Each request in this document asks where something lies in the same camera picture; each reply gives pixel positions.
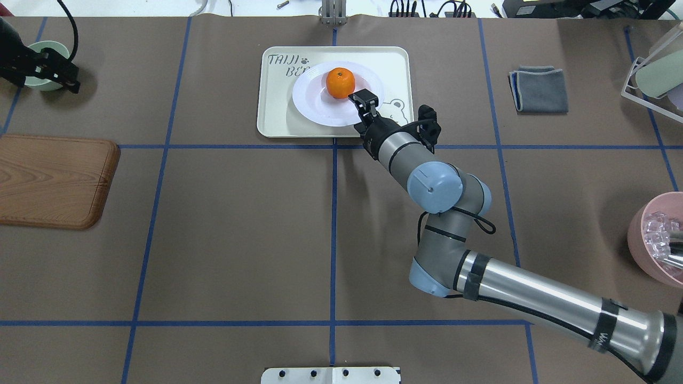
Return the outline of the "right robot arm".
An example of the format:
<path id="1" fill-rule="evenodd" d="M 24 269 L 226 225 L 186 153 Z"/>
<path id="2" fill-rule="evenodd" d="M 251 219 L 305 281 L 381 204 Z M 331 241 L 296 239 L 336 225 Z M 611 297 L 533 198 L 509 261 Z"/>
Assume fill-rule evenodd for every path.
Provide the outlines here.
<path id="1" fill-rule="evenodd" d="M 454 291 L 466 300 L 520 312 L 612 354 L 646 383 L 681 383 L 680 316 L 641 312 L 469 250 L 473 224 L 495 233 L 483 217 L 491 191 L 479 178 L 437 158 L 441 127 L 436 112 L 423 105 L 416 122 L 400 126 L 381 116 L 370 90 L 348 98 L 357 109 L 360 120 L 354 128 L 369 156 L 428 214 L 409 274 L 414 287 L 440 298 Z"/>

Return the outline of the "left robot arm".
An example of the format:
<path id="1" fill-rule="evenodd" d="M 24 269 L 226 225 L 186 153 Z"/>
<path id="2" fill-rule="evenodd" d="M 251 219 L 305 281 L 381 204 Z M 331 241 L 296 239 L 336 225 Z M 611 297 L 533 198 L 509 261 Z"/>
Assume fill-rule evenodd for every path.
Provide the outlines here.
<path id="1" fill-rule="evenodd" d="M 78 94 L 81 87 L 79 68 L 68 54 L 68 49 L 55 41 L 26 46 L 17 30 L 2 19 L 2 78 L 18 88 L 29 87 L 39 91 L 66 89 Z"/>

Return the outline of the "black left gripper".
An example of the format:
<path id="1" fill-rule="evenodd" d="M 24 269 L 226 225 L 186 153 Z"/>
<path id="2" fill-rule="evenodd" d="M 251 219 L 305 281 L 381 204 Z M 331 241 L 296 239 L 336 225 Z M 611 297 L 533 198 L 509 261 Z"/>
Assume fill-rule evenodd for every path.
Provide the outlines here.
<path id="1" fill-rule="evenodd" d="M 21 88 L 28 77 L 53 81 L 73 94 L 78 94 L 79 68 L 58 51 L 46 47 L 36 52 L 28 47 L 1 56 L 2 78 Z"/>

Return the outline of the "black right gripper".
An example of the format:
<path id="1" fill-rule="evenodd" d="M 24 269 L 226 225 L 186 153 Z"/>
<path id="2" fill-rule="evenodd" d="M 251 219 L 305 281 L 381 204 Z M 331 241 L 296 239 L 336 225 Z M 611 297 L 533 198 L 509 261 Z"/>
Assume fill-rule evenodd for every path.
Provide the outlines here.
<path id="1" fill-rule="evenodd" d="M 401 126 L 390 118 L 383 117 L 377 111 L 379 99 L 368 89 L 361 89 L 348 96 L 357 109 L 360 122 L 354 124 L 362 145 L 368 153 L 378 153 L 385 140 L 401 131 Z"/>

